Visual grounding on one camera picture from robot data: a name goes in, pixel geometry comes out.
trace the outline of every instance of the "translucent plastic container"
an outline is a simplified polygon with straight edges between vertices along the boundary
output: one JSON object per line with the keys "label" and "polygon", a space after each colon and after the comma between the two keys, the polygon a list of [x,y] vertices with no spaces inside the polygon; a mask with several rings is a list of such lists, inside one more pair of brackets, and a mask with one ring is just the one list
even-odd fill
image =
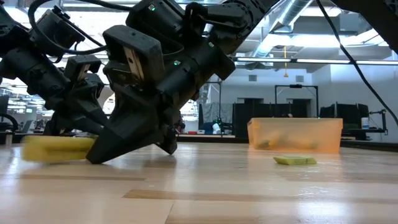
{"label": "translucent plastic container", "polygon": [[338,118],[252,118],[250,146],[284,152],[339,153],[343,120]]}

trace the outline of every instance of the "fluorescent light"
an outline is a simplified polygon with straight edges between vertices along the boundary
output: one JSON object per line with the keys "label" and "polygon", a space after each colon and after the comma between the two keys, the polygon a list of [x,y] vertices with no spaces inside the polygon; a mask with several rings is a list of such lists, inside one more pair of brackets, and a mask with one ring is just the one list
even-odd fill
{"label": "fluorescent light", "polygon": [[25,106],[8,106],[8,109],[25,109]]}
{"label": "fluorescent light", "polygon": [[328,60],[328,59],[297,59],[297,63],[327,63],[342,64],[349,63],[349,60]]}
{"label": "fluorescent light", "polygon": [[[338,16],[341,13],[341,9],[337,7],[325,7],[326,12],[330,17]],[[322,11],[319,7],[307,7],[300,16],[321,16],[323,17]]]}
{"label": "fluorescent light", "polygon": [[356,61],[358,65],[398,65],[396,61],[383,61],[383,60],[368,60],[368,61]]}
{"label": "fluorescent light", "polygon": [[240,57],[236,58],[239,62],[290,62],[291,59],[288,58],[248,58]]}

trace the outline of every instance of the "white wall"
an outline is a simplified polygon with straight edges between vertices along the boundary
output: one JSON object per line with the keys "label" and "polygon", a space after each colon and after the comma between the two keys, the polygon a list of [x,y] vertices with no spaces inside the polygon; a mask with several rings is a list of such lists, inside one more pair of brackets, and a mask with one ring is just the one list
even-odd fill
{"label": "white wall", "polygon": [[[296,84],[296,75],[303,75],[302,85],[312,84],[312,74],[307,73],[305,69],[288,69],[288,77],[284,77],[285,70],[280,69],[255,69],[252,71],[246,69],[236,69],[224,82],[224,85],[244,85],[244,86],[262,86],[262,85],[289,85]],[[249,75],[257,75],[256,82],[249,82]]]}
{"label": "white wall", "polygon": [[105,101],[113,94],[113,91],[111,90],[111,88],[109,86],[105,86],[102,91],[101,94],[99,95],[98,98],[98,103],[101,107],[104,106]]}
{"label": "white wall", "polygon": [[217,83],[209,85],[206,103],[219,102],[220,100],[220,86]]}
{"label": "white wall", "polygon": [[[398,86],[398,68],[396,66],[360,66],[364,76],[379,93],[385,103],[398,113],[396,89]],[[369,106],[370,111],[379,111],[383,106],[366,87],[352,65],[328,65],[313,74],[313,84],[320,89],[320,106],[339,103],[361,103]],[[371,115],[371,126],[382,127],[381,116]],[[374,141],[398,142],[398,127],[390,114],[386,115],[389,135],[368,134]]]}
{"label": "white wall", "polygon": [[184,121],[185,124],[185,132],[189,131],[198,131],[199,128],[199,120],[196,121]]}
{"label": "white wall", "polygon": [[[253,70],[237,69],[221,86],[221,103],[240,103],[238,98],[262,98],[264,103],[275,103],[275,85],[298,84],[296,75],[303,75],[304,82],[301,85],[312,85],[312,74],[304,69],[288,69],[288,77],[284,77],[285,70]],[[257,75],[256,82],[249,82],[248,75]],[[288,99],[309,99],[312,101],[313,116],[315,116],[315,89],[302,88],[290,89],[278,87],[278,103],[287,103]],[[218,98],[212,98],[212,103],[218,102]]]}

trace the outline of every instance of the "yellow sponge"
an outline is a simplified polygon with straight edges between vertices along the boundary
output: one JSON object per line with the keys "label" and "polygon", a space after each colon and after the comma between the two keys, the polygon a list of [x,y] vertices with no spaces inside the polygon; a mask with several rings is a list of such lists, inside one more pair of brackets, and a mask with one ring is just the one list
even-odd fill
{"label": "yellow sponge", "polygon": [[305,165],[317,163],[314,158],[308,156],[281,156],[274,157],[274,160],[283,165]]}
{"label": "yellow sponge", "polygon": [[85,159],[94,141],[92,138],[26,136],[22,148],[22,159],[36,162]]}

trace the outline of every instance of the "black cable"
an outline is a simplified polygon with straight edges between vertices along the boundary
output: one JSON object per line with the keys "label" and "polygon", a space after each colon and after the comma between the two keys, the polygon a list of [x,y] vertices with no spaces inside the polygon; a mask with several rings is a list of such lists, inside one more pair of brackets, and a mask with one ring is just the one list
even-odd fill
{"label": "black cable", "polygon": [[[36,10],[43,5],[46,2],[49,2],[51,0],[36,0],[34,1],[30,6],[29,6],[29,10],[27,12],[28,18],[29,18],[29,23],[32,26],[32,29],[39,35],[41,35],[47,42],[51,43],[53,45],[53,47],[58,48],[62,51],[64,51],[65,53],[68,54],[74,54],[74,55],[88,55],[88,54],[95,54],[101,51],[106,50],[106,46],[101,46],[98,47],[96,49],[91,49],[91,50],[84,50],[84,51],[77,51],[77,50],[70,50],[70,49],[66,49],[65,47],[62,47],[61,45],[58,45],[57,43],[55,43],[54,41],[52,41],[50,38],[48,38],[38,27],[37,27],[37,23],[35,20],[35,12]],[[122,10],[122,11],[130,11],[130,7],[126,7],[126,6],[119,6],[119,5],[115,5],[115,4],[111,4],[108,2],[103,2],[100,0],[79,0],[82,2],[87,2],[87,3],[92,3],[92,4],[97,4],[103,7],[108,7],[111,9],[117,9],[117,10]]]}
{"label": "black cable", "polygon": [[338,40],[338,42],[340,43],[340,49],[344,52],[344,54],[348,57],[348,59],[350,60],[350,62],[354,65],[356,71],[359,73],[359,76],[361,77],[362,81],[365,83],[365,85],[369,88],[369,90],[373,93],[373,95],[379,100],[379,102],[381,103],[381,105],[383,105],[383,107],[391,114],[392,118],[394,119],[394,121],[396,122],[396,124],[398,125],[398,118],[397,116],[394,114],[394,112],[390,109],[390,107],[388,107],[386,105],[386,103],[384,102],[384,100],[379,96],[379,94],[374,90],[374,88],[371,86],[371,84],[367,81],[367,79],[365,78],[365,76],[363,75],[360,67],[358,66],[358,64],[356,63],[355,59],[348,53],[348,51],[346,50],[346,48],[343,46],[343,44],[341,44],[340,41],[340,37],[338,36],[338,32],[336,30],[335,25],[333,25],[333,22],[331,21],[329,15],[327,14],[325,8],[323,7],[322,3],[320,2],[320,0],[316,0],[320,10],[322,11],[322,14],[325,16],[325,19],[328,21],[333,34],[336,36],[336,39]]}
{"label": "black cable", "polygon": [[67,24],[69,24],[70,26],[72,26],[75,30],[77,30],[79,33],[81,33],[83,36],[87,37],[87,39],[91,40],[92,43],[102,47],[103,44],[99,43],[96,39],[92,38],[92,36],[90,36],[89,34],[87,34],[86,32],[84,32],[81,28],[79,28],[78,26],[76,26],[74,23],[70,22],[69,19],[67,18],[62,18],[63,21],[65,21]]}

